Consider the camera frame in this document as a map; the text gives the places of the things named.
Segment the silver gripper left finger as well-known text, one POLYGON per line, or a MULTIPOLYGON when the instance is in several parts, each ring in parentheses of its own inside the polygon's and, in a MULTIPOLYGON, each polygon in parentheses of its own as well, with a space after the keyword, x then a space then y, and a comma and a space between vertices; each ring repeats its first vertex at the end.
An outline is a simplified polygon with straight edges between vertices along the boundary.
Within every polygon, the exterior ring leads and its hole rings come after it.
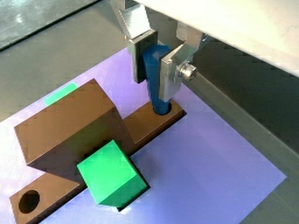
POLYGON ((133 79, 141 83, 145 80, 142 52, 157 43, 157 32, 150 28, 145 7, 140 3, 134 0, 109 0, 109 3, 132 56, 133 79))

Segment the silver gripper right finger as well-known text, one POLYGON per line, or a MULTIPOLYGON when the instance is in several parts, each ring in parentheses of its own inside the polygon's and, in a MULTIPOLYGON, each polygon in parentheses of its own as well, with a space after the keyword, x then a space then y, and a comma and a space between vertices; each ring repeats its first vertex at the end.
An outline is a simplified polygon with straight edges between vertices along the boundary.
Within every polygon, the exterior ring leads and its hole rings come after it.
POLYGON ((206 35, 184 23, 177 24, 176 38, 182 43, 160 60, 158 98, 168 102, 180 90, 182 80, 196 76, 196 66, 190 64, 206 35))

